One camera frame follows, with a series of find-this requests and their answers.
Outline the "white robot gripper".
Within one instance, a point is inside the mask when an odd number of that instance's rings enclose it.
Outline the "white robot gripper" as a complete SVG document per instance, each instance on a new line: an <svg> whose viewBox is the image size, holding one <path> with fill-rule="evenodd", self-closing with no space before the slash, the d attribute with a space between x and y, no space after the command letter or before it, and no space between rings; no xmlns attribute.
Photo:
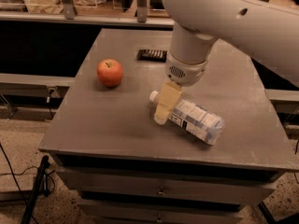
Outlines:
<svg viewBox="0 0 299 224"><path fill-rule="evenodd" d="M207 61L187 64L177 60L171 52L167 53L165 74L171 80L165 82L159 92L158 104L154 120L159 125L165 125L172 111L178 105L183 87L190 87L198 82L206 70Z"/></svg>

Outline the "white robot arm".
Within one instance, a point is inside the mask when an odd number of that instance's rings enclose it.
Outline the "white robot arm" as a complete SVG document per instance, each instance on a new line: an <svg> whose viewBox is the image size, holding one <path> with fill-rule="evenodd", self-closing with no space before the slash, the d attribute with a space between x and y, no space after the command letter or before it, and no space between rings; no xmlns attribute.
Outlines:
<svg viewBox="0 0 299 224"><path fill-rule="evenodd" d="M163 0L174 21L163 84L154 120L164 125L181 100L182 87L204 74L218 39L299 83L299 12L259 0Z"/></svg>

